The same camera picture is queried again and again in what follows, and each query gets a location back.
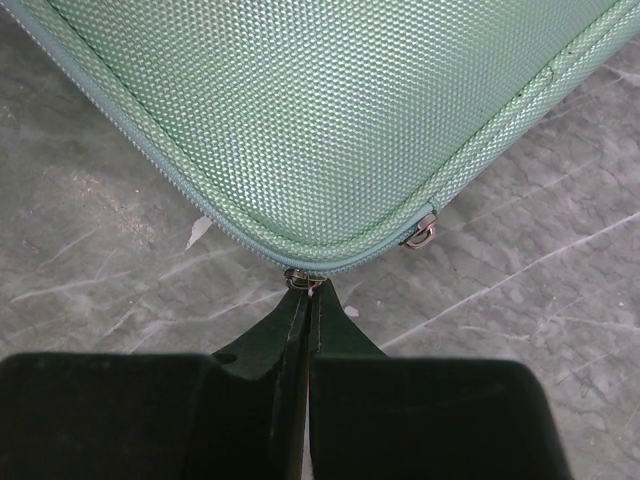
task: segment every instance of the green case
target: green case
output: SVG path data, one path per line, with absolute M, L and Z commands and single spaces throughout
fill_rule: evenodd
M 640 0 L 0 5 L 220 228 L 318 274 L 426 243 L 640 31 Z

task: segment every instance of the white speck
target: white speck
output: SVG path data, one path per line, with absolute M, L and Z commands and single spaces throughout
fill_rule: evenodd
M 189 238 L 189 241 L 187 242 L 187 248 L 185 248 L 185 251 L 189 250 L 191 246 L 196 243 L 207 230 L 209 230 L 211 223 L 211 220 L 209 220 L 207 217 L 200 217 L 195 221 L 193 227 L 191 228 L 191 238 Z
M 344 307 L 344 313 L 349 315 L 350 317 L 359 317 L 360 312 L 357 308 L 353 308 L 352 306 Z

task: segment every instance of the metal zipper slider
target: metal zipper slider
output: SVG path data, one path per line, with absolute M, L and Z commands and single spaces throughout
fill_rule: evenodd
M 284 283 L 287 288 L 292 290 L 309 290 L 310 294 L 314 288 L 319 287 L 326 279 L 326 277 L 321 275 L 314 275 L 295 268 L 289 268 L 284 272 Z
M 418 230 L 416 233 L 411 235 L 403 245 L 405 247 L 411 248 L 412 250 L 417 250 L 418 248 L 422 248 L 427 245 L 436 234 L 436 220 L 438 217 L 430 213 L 426 217 L 424 217 L 418 223 Z

